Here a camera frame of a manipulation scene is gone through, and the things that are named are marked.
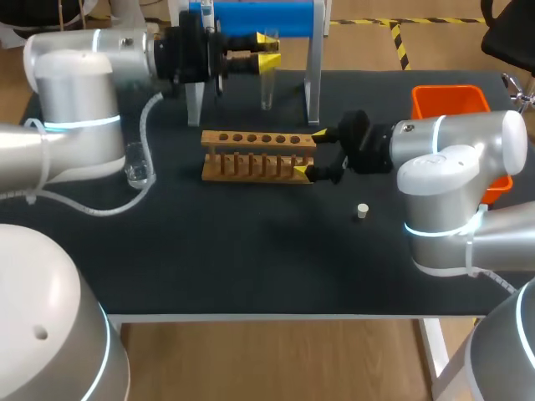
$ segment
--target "hazard tape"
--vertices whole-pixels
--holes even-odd
[[[389,26],[391,23],[485,23],[485,18],[364,18],[364,19],[335,19],[331,25],[379,25]]]
[[[395,49],[398,53],[398,59],[400,60],[401,69],[403,71],[408,71],[412,69],[409,64],[409,57],[407,56],[405,45],[401,40],[400,25],[398,23],[390,23],[390,31],[392,33],[392,38],[394,39]]]

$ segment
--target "black chair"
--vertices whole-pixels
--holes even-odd
[[[503,74],[506,86],[512,84],[517,91],[511,99],[519,104],[522,113],[528,105],[535,104],[535,0],[511,0],[502,13],[492,16],[493,0],[481,0],[481,11],[489,27],[483,37],[481,50],[508,64],[525,69],[532,79],[524,92],[517,79]]]

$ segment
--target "wooden floor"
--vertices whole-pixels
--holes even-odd
[[[495,0],[495,9],[507,0]],[[333,0],[333,19],[479,18],[478,1]],[[109,13],[106,2],[96,12]],[[144,8],[168,19],[163,3]],[[496,69],[527,75],[484,55],[480,24],[403,25],[413,69]],[[284,40],[283,67],[303,69],[303,40]],[[399,70],[390,30],[378,25],[332,26],[325,69]],[[20,49],[0,50],[0,121],[17,123],[30,90]],[[533,116],[527,116],[530,132]],[[471,319],[442,319],[452,354]],[[132,401],[345,401],[430,398],[409,320],[144,324],[124,333]]]

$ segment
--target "orange bin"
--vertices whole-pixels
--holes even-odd
[[[482,90],[473,85],[431,85],[412,89],[412,119],[429,119],[441,115],[483,113],[491,111]],[[487,190],[481,203],[493,204],[510,191],[510,175],[498,178]]]

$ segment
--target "black table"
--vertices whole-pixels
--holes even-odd
[[[22,199],[0,207],[0,222],[31,227],[61,245],[109,314],[485,315],[507,294],[486,277],[436,278],[412,264],[395,174],[345,175],[340,185],[252,185],[201,181],[202,129],[309,133],[303,74],[281,72],[273,110],[260,110],[259,84],[226,82],[223,99],[207,89],[201,128],[186,127],[184,99],[155,107],[149,141],[157,182],[135,209],[95,218],[59,203]],[[346,110],[374,122],[410,117],[418,84],[475,84],[493,109],[512,107],[499,74],[483,72],[326,72],[320,128]],[[135,140],[149,93],[120,94],[127,140]],[[27,116],[38,116],[33,98]],[[331,161],[322,146],[316,163]],[[535,158],[497,207],[535,200]],[[124,175],[51,185],[88,206],[110,208],[135,195]],[[370,207],[355,224],[358,203]],[[503,276],[520,286],[533,274]]]

